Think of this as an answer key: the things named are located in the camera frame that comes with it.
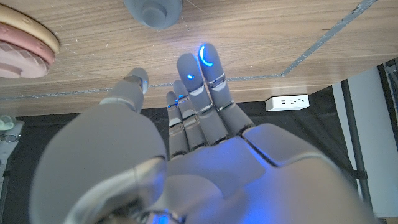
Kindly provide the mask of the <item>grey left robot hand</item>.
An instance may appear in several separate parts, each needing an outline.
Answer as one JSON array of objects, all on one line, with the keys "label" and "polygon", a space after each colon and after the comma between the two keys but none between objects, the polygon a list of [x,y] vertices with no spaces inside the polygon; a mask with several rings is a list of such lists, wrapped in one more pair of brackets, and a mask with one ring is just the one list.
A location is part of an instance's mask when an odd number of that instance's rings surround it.
[{"label": "grey left robot hand", "polygon": [[215,47],[177,61],[169,143],[141,113],[135,68],[47,144],[32,223],[376,223],[324,153],[233,101]]}]

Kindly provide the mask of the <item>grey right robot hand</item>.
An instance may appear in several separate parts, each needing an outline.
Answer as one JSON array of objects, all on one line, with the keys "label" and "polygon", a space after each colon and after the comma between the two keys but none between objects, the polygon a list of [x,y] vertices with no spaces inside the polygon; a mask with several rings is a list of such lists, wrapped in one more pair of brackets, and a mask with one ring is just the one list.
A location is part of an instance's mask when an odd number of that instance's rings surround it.
[{"label": "grey right robot hand", "polygon": [[7,160],[19,142],[23,125],[23,121],[17,121],[12,129],[1,131],[1,189],[4,183],[3,174],[6,170]]}]

